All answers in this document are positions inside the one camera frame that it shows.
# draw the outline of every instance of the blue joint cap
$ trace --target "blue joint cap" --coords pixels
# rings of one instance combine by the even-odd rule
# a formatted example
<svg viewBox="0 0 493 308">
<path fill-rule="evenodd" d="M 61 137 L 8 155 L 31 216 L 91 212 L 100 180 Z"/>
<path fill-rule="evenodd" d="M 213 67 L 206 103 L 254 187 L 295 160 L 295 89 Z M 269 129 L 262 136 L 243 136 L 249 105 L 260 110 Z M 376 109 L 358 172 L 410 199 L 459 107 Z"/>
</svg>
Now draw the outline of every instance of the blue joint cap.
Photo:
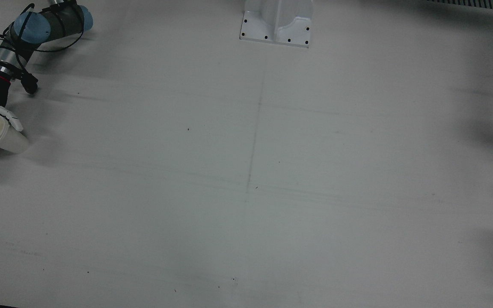
<svg viewBox="0 0 493 308">
<path fill-rule="evenodd" d="M 28 14 L 30 14 L 30 12 L 24 12 L 14 21 L 12 29 L 16 35 L 20 35 L 20 30 L 22 29 L 22 25 Z M 26 27 L 24 28 L 24 32 L 22 33 L 22 41 L 30 44 L 45 43 L 50 35 L 50 23 L 39 13 L 31 12 L 31 14 L 32 15 L 26 23 Z"/>
<path fill-rule="evenodd" d="M 84 6 L 79 6 L 81 10 L 83 11 L 83 29 L 84 31 L 88 31 L 92 28 L 92 25 L 94 24 L 94 20 L 92 19 L 92 14 L 89 12 L 89 10 L 86 9 Z"/>
</svg>

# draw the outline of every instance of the metal grate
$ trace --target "metal grate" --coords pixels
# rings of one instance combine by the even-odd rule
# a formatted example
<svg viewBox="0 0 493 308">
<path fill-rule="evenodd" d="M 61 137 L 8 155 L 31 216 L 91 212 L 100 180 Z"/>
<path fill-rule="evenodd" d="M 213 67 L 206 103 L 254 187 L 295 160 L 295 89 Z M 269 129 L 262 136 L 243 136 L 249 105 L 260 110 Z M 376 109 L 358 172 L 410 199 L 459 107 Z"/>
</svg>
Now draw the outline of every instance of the metal grate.
<svg viewBox="0 0 493 308">
<path fill-rule="evenodd" d="M 475 8 L 493 9 L 493 0 L 427 0 L 427 1 L 457 4 L 459 6 L 473 6 Z"/>
</svg>

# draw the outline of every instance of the white plastic clip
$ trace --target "white plastic clip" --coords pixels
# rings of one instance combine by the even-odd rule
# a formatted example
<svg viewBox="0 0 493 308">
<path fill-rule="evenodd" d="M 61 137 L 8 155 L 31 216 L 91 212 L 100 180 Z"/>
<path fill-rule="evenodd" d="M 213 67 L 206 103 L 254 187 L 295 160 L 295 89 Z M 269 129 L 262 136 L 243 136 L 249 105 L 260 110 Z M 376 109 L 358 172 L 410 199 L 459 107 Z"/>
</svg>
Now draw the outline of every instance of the white plastic clip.
<svg viewBox="0 0 493 308">
<path fill-rule="evenodd" d="M 14 127 L 14 129 L 16 129 L 17 131 L 24 130 L 24 128 L 22 127 L 22 123 L 20 123 L 20 120 L 16 117 L 16 115 L 11 111 L 8 111 L 5 107 L 0 106 L 0 115 L 6 117 L 11 126 Z"/>
</svg>

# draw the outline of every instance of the white table surface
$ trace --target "white table surface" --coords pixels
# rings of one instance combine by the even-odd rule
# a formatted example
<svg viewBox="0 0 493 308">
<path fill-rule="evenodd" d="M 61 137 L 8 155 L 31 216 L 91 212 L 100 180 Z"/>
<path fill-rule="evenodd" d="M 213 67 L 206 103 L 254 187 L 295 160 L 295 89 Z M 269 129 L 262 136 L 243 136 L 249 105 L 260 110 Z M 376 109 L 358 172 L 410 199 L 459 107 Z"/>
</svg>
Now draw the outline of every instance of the white table surface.
<svg viewBox="0 0 493 308">
<path fill-rule="evenodd" d="M 239 40 L 243 3 L 81 0 L 31 58 L 0 304 L 493 307 L 493 11 L 316 0 L 304 49 Z"/>
</svg>

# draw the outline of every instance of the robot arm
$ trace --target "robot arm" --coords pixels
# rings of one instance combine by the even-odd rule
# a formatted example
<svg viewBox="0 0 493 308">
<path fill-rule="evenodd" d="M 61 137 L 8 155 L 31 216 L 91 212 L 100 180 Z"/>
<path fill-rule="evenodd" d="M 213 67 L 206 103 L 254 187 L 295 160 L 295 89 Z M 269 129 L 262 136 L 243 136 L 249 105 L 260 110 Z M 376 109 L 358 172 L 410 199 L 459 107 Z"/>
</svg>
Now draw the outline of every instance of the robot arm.
<svg viewBox="0 0 493 308">
<path fill-rule="evenodd" d="M 37 79 L 26 70 L 26 64 L 34 51 L 62 51 L 76 43 L 92 28 L 92 15 L 76 0 L 49 0 L 50 6 L 41 12 L 24 11 L 0 35 L 0 113 L 8 118 L 13 127 L 21 129 L 14 114 L 5 109 L 11 80 L 21 80 L 26 92 L 37 90 Z M 55 39 L 81 33 L 71 45 L 59 50 L 38 50 L 41 44 Z"/>
</svg>

